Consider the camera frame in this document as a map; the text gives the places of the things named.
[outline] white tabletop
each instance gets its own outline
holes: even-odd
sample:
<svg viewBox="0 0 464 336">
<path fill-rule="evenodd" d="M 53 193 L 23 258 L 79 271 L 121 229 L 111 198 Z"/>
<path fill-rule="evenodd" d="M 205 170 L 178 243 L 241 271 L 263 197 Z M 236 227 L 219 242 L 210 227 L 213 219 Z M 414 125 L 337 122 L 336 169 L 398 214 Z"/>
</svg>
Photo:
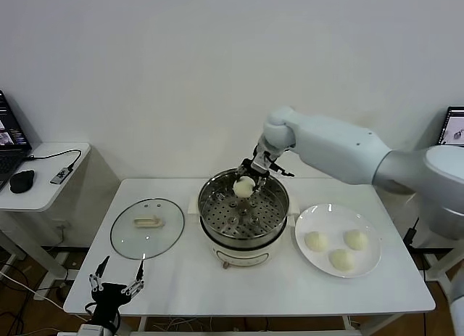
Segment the white tabletop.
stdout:
<svg viewBox="0 0 464 336">
<path fill-rule="evenodd" d="M 109 233 L 117 216 L 133 203 L 153 197 L 176 202 L 187 217 L 192 196 L 204 179 L 126 179 L 120 185 L 65 302 L 68 313 L 84 313 L 91 302 L 88 275 L 106 255 L 104 282 L 128 284 L 139 262 L 120 257 Z M 223 269 L 198 225 L 186 219 L 181 238 L 166 253 L 144 264 L 144 290 L 122 315 L 147 316 L 329 316 L 430 311 L 435 302 L 377 194 L 370 186 L 334 179 L 285 179 L 300 209 L 325 202 L 363 214 L 382 238 L 382 258 L 369 275 L 356 279 L 330 276 L 306 261 L 292 239 L 282 234 L 278 252 L 262 265 Z"/>
<path fill-rule="evenodd" d="M 44 142 L 33 147 L 33 151 L 31 151 L 30 155 L 42 157 L 68 149 L 79 149 L 82 151 L 82 155 L 74 164 L 75 171 L 88 154 L 88 151 L 90 151 L 90 145 L 87 143 Z M 33 212 L 44 211 L 49 208 L 58 197 L 61 190 L 65 187 L 66 183 L 71 179 L 72 175 L 69 175 L 60 185 L 50 184 L 50 180 L 52 180 L 60 170 L 71 164 L 77 156 L 78 152 L 70 152 L 46 160 L 31 160 L 21 164 L 17 169 L 17 173 L 30 169 L 34 170 L 34 185 L 29 191 L 21 194 L 11 192 L 9 190 L 9 184 L 5 185 L 4 188 L 0 190 L 0 211 Z"/>
</svg>

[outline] laptop screen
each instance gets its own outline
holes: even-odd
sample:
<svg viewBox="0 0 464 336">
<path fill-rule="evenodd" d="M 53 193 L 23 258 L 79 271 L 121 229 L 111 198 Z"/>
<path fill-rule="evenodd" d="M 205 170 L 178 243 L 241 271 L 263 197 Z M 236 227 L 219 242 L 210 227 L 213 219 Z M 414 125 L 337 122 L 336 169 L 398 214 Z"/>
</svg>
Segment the laptop screen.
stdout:
<svg viewBox="0 0 464 336">
<path fill-rule="evenodd" d="M 464 146 L 464 107 L 449 107 L 438 145 Z"/>
<path fill-rule="evenodd" d="M 18 148 L 30 149 L 30 145 L 0 91 L 0 150 Z"/>
</svg>

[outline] computer mouse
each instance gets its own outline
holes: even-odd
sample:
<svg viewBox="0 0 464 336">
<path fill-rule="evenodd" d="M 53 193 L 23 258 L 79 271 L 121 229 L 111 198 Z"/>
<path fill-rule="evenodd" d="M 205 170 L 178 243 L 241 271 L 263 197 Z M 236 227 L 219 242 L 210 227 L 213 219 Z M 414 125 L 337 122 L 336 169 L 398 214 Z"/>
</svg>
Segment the computer mouse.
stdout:
<svg viewBox="0 0 464 336">
<path fill-rule="evenodd" d="M 21 171 L 16 173 L 9 180 L 9 189 L 13 193 L 23 193 L 28 191 L 34 184 L 34 171 Z"/>
</svg>

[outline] white plate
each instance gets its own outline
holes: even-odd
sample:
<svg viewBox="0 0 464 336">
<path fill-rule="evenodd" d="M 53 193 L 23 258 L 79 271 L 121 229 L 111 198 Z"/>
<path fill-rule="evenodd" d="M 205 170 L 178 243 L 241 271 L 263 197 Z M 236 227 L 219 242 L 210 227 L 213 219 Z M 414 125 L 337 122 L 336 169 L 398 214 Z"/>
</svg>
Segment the white plate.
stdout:
<svg viewBox="0 0 464 336">
<path fill-rule="evenodd" d="M 365 250 L 352 250 L 345 244 L 343 234 L 352 229 L 359 229 L 368 236 L 368 247 Z M 317 253 L 306 246 L 305 235 L 308 232 L 323 232 L 328 237 L 328 249 Z M 377 267 L 381 257 L 381 239 L 362 215 L 337 204 L 319 204 L 306 209 L 297 220 L 295 237 L 303 255 L 320 270 L 340 276 L 355 278 L 364 276 Z M 355 257 L 355 268 L 352 271 L 335 269 L 328 259 L 328 254 L 335 249 L 347 249 Z"/>
</svg>

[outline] white robotic arm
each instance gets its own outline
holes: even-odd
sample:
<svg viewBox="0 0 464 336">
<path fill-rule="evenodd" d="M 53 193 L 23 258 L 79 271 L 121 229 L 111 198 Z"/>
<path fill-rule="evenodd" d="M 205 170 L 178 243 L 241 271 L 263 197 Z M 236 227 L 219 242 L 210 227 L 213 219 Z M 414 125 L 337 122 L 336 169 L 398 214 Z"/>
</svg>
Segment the white robotic arm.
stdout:
<svg viewBox="0 0 464 336">
<path fill-rule="evenodd" d="M 256 179 L 275 170 L 276 159 L 286 150 L 347 184 L 373 184 L 401 194 L 417 192 L 420 217 L 432 231 L 450 239 L 464 238 L 461 147 L 392 151 L 370 129 L 282 107 L 268 116 L 254 158 L 239 174 L 248 170 Z"/>
</svg>

